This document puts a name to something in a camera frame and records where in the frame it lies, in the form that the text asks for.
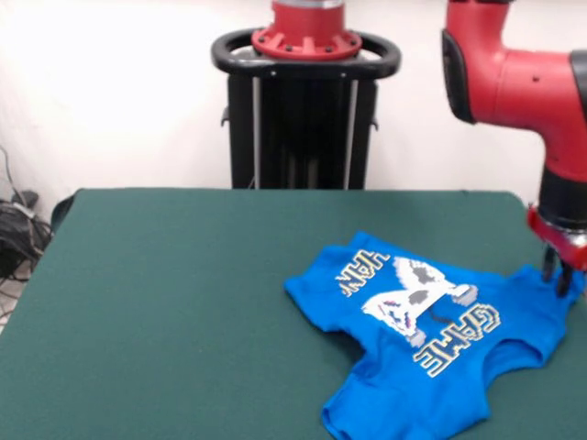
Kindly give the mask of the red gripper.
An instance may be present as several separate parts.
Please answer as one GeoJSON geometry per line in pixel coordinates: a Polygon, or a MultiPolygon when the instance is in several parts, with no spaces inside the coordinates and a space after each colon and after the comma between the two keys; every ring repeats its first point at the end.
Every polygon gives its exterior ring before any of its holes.
{"type": "Polygon", "coordinates": [[[556,293],[566,297],[572,284],[574,270],[586,270],[586,230],[569,230],[556,227],[544,220],[536,205],[527,209],[526,222],[534,234],[548,246],[542,260],[541,277],[550,281],[556,267],[556,253],[568,265],[562,265],[556,293]]]}

